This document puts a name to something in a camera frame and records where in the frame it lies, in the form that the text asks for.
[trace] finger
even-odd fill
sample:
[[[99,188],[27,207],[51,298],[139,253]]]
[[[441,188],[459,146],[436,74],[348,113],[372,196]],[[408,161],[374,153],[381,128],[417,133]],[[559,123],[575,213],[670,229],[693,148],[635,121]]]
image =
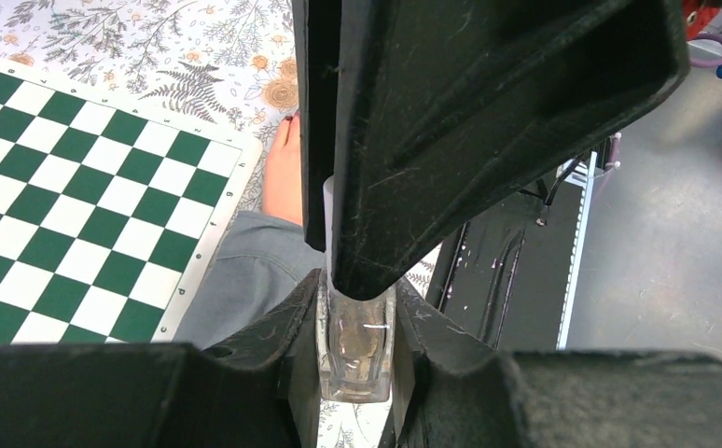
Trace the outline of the finger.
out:
[[[273,137],[273,144],[271,145],[271,150],[276,150],[286,145],[287,136],[289,135],[290,121],[292,121],[290,117],[285,117],[285,119],[283,119],[282,122],[279,123],[279,129],[276,131],[276,135]]]
[[[300,115],[296,115],[290,120],[286,145],[300,149]]]

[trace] black plastic part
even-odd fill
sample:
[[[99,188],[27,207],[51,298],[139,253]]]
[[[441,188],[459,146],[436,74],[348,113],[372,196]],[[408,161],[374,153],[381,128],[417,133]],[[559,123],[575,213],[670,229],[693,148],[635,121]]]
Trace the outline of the black plastic part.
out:
[[[326,250],[323,183],[334,172],[341,0],[292,0],[303,188],[303,228],[315,250]]]
[[[183,344],[0,346],[0,447],[314,447],[317,274],[204,354]]]
[[[412,289],[398,293],[398,446],[722,446],[722,363],[714,358],[495,352]]]
[[[427,303],[440,308],[444,298],[449,293],[454,270],[457,267],[457,258],[463,247],[463,241],[468,231],[468,223],[453,231],[440,247],[435,263],[435,270],[430,278],[430,285],[424,295]]]
[[[297,39],[317,26],[313,5],[327,3],[308,3]],[[688,70],[676,0],[345,0],[338,64],[315,66],[332,33],[299,45],[299,60],[309,121],[336,123],[332,272],[358,300],[380,294],[473,216],[643,116]],[[332,67],[335,110],[334,84],[314,73]],[[326,172],[313,154],[331,149],[307,134],[306,203],[316,215]],[[306,224],[314,247],[325,239],[318,221]]]
[[[314,447],[310,273],[211,347],[0,346],[0,447]],[[707,356],[510,354],[396,284],[397,446],[722,447],[722,363]],[[390,437],[381,446],[394,446]]]

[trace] gray sweatshirt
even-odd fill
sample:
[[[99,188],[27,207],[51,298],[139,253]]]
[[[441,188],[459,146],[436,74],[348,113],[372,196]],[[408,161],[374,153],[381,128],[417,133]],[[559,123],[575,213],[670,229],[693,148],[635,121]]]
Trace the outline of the gray sweatshirt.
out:
[[[326,256],[303,242],[303,229],[277,217],[240,212],[174,340],[203,349],[266,314]]]

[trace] orange flower print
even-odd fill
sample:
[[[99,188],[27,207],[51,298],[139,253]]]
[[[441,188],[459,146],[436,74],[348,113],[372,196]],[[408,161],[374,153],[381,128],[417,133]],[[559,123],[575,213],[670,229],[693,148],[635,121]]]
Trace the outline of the orange flower print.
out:
[[[298,66],[295,64],[293,58],[287,58],[279,64],[279,73],[282,74],[282,79],[286,81],[293,81],[298,77]]]
[[[264,87],[266,103],[279,109],[289,109],[298,104],[298,85],[284,79],[274,79]]]
[[[254,57],[254,59],[251,60],[251,65],[257,68],[257,71],[259,70],[267,70],[268,69],[268,58],[265,56],[262,56],[261,54],[258,54]]]
[[[16,63],[22,63],[23,65],[32,66],[35,64],[35,58],[29,56],[26,53],[15,53],[13,55],[10,55],[8,58],[10,61],[14,61]]]
[[[9,45],[18,46],[18,37],[16,35],[5,35],[3,40]]]
[[[282,45],[284,45],[284,44],[286,44],[287,42],[289,42],[289,41],[287,40],[287,38],[284,37],[283,35],[275,35],[275,36],[271,37],[271,41],[272,41],[274,44],[276,44],[276,47],[281,47]]]
[[[259,124],[262,121],[265,121],[265,116],[268,115],[265,113],[265,109],[260,110],[255,107],[254,110],[255,112],[257,112],[257,114],[251,119],[251,122],[254,124]]]

